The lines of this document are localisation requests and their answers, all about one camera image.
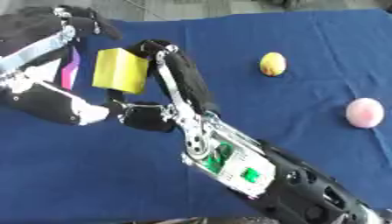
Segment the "table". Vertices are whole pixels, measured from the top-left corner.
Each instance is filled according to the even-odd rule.
[[[123,39],[93,37],[75,91],[94,103],[98,49],[168,39],[192,57],[222,118],[333,175],[372,207],[392,207],[392,20],[381,10],[233,15],[178,22],[116,21]],[[288,60],[269,78],[268,52]],[[379,99],[386,118],[355,129],[344,118],[357,97]],[[149,80],[132,100],[167,103]],[[1,108],[0,222],[156,220],[257,215],[224,186],[180,161],[183,137],[117,121],[68,127]]]

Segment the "yellow block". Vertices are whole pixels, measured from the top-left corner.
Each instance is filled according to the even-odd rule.
[[[131,94],[143,92],[149,61],[122,48],[100,50],[95,63],[93,86]]]

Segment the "wire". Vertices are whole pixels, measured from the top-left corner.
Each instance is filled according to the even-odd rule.
[[[132,1],[132,0],[124,0],[124,1],[127,2],[127,3],[129,3],[129,4],[132,4],[132,5],[136,6],[136,7],[139,8],[139,9],[142,9],[142,10],[144,10],[144,11],[147,11],[148,13],[150,13],[150,14],[153,15],[153,16],[155,16],[156,18],[159,18],[159,19],[164,20],[164,21],[168,21],[168,19],[159,16],[157,13],[153,12],[152,10],[147,9],[146,7],[144,7],[144,6],[142,6],[142,5],[138,4],[138,3],[135,3],[135,2]]]

